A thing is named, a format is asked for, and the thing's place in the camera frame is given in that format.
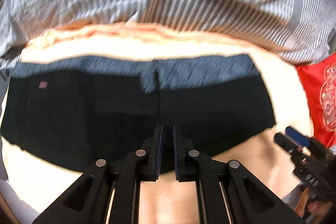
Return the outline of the person's right hand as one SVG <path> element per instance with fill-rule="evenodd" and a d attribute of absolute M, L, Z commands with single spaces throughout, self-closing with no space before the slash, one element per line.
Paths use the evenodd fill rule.
<path fill-rule="evenodd" d="M 303 217 L 306 212 L 314 215 L 311 223 L 321 223 L 324 217 L 327 215 L 329 210 L 332 207 L 331 202 L 323 202 L 323 201 L 309 201 L 309 188 L 306 188 L 299 201 L 294 209 L 295 213 L 299 217 Z"/>

